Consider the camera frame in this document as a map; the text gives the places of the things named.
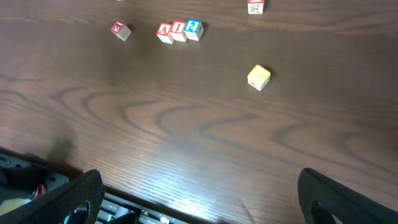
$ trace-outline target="toy block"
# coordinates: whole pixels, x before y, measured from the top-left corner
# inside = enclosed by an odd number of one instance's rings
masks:
[[[121,21],[116,21],[112,28],[111,28],[112,33],[114,33],[117,37],[120,39],[126,41],[127,38],[131,34],[131,30],[126,26],[125,23]]]
[[[271,73],[260,65],[256,65],[248,75],[248,83],[261,91],[269,82]]]
[[[186,42],[187,35],[184,33],[184,27],[186,22],[174,21],[172,25],[172,30],[170,31],[174,40]]]
[[[190,40],[199,40],[203,33],[203,25],[201,21],[195,19],[187,20],[187,24],[184,28],[184,33]]]
[[[265,0],[248,0],[249,14],[262,14]]]
[[[172,44],[174,42],[174,38],[170,33],[172,25],[167,23],[161,23],[159,26],[159,30],[157,30],[157,36],[163,43]]]

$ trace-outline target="wood grain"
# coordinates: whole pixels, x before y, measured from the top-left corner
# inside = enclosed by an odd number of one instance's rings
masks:
[[[0,2],[0,145],[210,221],[303,223],[304,167],[398,210],[398,3]],[[160,42],[194,17],[200,42]],[[133,35],[110,31],[120,19]],[[247,74],[272,72],[258,92]]]

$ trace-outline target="blue cube with number 2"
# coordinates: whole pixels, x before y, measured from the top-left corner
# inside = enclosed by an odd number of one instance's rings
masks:
[[[184,28],[184,33],[190,40],[199,40],[203,33],[203,25],[201,21],[196,19],[187,20],[187,24]]]

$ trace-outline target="wooden table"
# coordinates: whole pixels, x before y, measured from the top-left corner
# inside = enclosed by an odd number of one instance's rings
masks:
[[[0,145],[210,221],[304,223],[304,167],[398,210],[397,72],[395,0],[2,0]]]

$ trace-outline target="yellow block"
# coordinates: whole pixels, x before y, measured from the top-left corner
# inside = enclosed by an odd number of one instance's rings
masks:
[[[271,72],[260,65],[256,65],[248,75],[248,83],[261,91],[268,84],[270,75]]]

